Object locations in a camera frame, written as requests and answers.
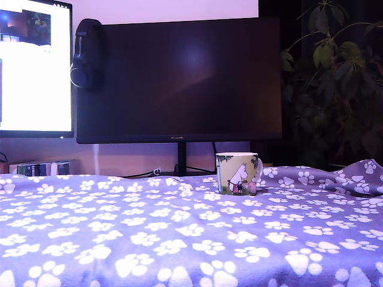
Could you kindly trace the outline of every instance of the monitor screen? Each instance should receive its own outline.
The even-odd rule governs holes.
[[[77,142],[206,142],[282,133],[278,19],[103,25],[78,90]],[[106,44],[106,52],[99,47]]]
[[[0,0],[0,137],[73,137],[72,6]]]

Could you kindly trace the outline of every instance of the white screen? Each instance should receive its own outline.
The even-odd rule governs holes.
[[[70,21],[61,5],[0,0],[0,130],[72,130]]]

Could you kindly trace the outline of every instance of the cartoon character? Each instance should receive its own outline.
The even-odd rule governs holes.
[[[246,178],[248,174],[246,172],[246,164],[243,163],[234,176],[231,179],[227,180],[230,190],[233,194],[242,194],[243,184],[246,184]]]

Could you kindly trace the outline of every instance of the black headphones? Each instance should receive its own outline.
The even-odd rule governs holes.
[[[84,49],[84,39],[94,26],[102,26],[102,24],[95,19],[83,19],[76,30],[71,82],[78,88],[95,88],[102,79],[101,71],[87,62],[86,49]]]

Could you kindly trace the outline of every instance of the wall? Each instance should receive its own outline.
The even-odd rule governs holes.
[[[258,0],[66,0],[73,5],[73,34],[84,18],[103,24],[166,22],[258,17]],[[188,165],[214,169],[211,143],[188,144]],[[77,158],[81,173],[94,173],[93,145],[73,139],[2,139],[1,151],[10,162]],[[248,151],[248,143],[218,143],[217,151]],[[175,143],[99,145],[99,171],[103,175],[131,175],[158,167],[173,171]]]

